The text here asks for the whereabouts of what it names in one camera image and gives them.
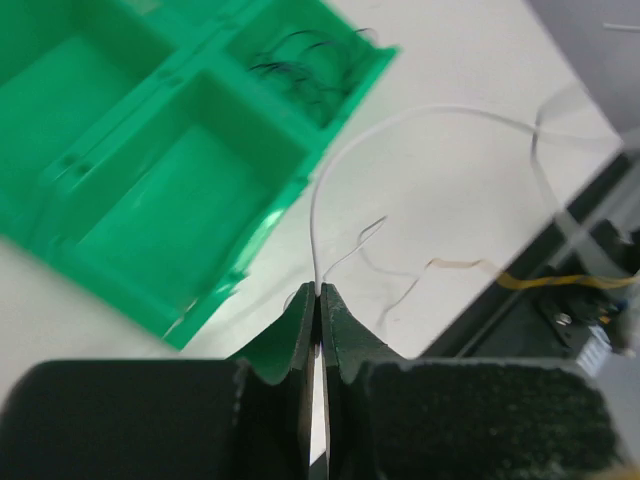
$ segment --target table surface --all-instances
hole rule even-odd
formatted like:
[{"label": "table surface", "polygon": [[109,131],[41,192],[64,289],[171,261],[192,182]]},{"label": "table surface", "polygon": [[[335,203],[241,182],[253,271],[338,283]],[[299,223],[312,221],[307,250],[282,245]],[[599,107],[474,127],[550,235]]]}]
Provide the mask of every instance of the table surface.
[{"label": "table surface", "polygon": [[[374,29],[379,44],[401,45],[403,53],[330,152],[390,114],[420,104],[468,104],[532,121],[541,102],[575,81],[521,1],[335,3],[354,24]],[[618,141],[592,104],[549,128],[611,136],[596,148],[541,148],[550,180],[567,201],[608,162]],[[435,256],[508,263],[551,215],[528,166],[529,141],[508,127],[460,115],[424,117],[376,136],[353,151],[326,185],[318,206],[321,264],[327,268],[351,250],[358,232],[382,215],[389,220],[367,246],[380,266],[419,272]],[[284,216],[238,293],[181,355],[233,353],[278,317],[291,292],[312,279],[309,193]],[[429,271],[382,328],[375,326],[380,312],[411,280],[371,272],[358,257],[329,280],[356,318],[412,357],[491,278],[478,271]],[[29,366],[46,359],[178,355],[1,241],[0,319],[0,398]],[[316,404],[316,427],[322,410]],[[314,458],[323,449],[323,437],[324,429],[315,428]]]}]

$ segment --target green compartment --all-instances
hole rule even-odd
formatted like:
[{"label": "green compartment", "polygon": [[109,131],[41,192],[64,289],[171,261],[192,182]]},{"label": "green compartment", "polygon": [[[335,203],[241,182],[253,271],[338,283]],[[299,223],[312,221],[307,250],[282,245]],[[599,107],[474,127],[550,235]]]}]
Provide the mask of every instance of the green compartment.
[{"label": "green compartment", "polygon": [[46,167],[169,54],[117,2],[0,2],[0,233],[24,241]]},{"label": "green compartment", "polygon": [[191,313],[238,281],[225,277],[239,248],[309,152],[206,74],[129,123],[121,145],[61,182],[49,260],[156,335],[176,322],[193,335],[212,310]]},{"label": "green compartment", "polygon": [[[273,0],[227,47],[245,70],[335,134],[396,53],[368,29],[348,25],[318,0]],[[336,128],[331,128],[337,121]]]}]

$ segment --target bolt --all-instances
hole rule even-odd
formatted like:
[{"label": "bolt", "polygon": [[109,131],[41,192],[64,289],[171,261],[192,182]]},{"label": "bolt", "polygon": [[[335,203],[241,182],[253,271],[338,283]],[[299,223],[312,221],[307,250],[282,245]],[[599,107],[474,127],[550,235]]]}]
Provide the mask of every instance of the bolt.
[{"label": "bolt", "polygon": [[555,319],[556,319],[556,323],[558,325],[562,325],[563,327],[566,327],[567,325],[571,324],[571,317],[566,313],[557,314]]}]

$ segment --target green container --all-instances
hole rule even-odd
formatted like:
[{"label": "green container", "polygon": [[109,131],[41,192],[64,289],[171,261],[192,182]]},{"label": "green container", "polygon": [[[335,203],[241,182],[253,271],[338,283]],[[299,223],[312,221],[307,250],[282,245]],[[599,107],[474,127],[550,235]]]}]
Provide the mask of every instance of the green container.
[{"label": "green container", "polygon": [[0,27],[0,233],[178,348],[395,54],[317,0],[5,0]]}]

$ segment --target white tabletop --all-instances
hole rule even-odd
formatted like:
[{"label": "white tabletop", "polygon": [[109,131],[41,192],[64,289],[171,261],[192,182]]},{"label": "white tabletop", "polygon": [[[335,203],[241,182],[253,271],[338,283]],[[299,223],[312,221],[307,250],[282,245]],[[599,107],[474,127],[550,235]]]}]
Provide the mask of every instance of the white tabletop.
[{"label": "white tabletop", "polygon": [[[377,121],[419,104],[468,104],[532,121],[542,101],[574,80],[521,1],[335,3],[356,25],[375,29],[381,45],[401,45],[404,52],[332,151]],[[551,127],[594,137],[611,134],[593,106]],[[617,146],[611,135],[612,141],[597,149],[542,146],[543,164],[563,201],[610,159]],[[529,140],[507,127],[454,115],[410,121],[377,136],[335,170],[320,199],[322,264],[326,268],[348,252],[358,232],[385,214],[389,221],[367,247],[381,266],[419,272],[434,256],[507,263],[551,214],[527,163]],[[183,355],[233,353],[278,317],[292,291],[312,279],[308,208],[306,192],[284,216],[237,295]],[[329,280],[370,328],[410,283],[372,273],[357,257]],[[376,333],[399,353],[418,355],[490,280],[477,271],[430,271]],[[0,398],[30,365],[46,359],[177,355],[4,242],[0,328]],[[322,405],[316,407],[320,415]],[[313,457],[322,450],[323,432],[314,432]]]}]

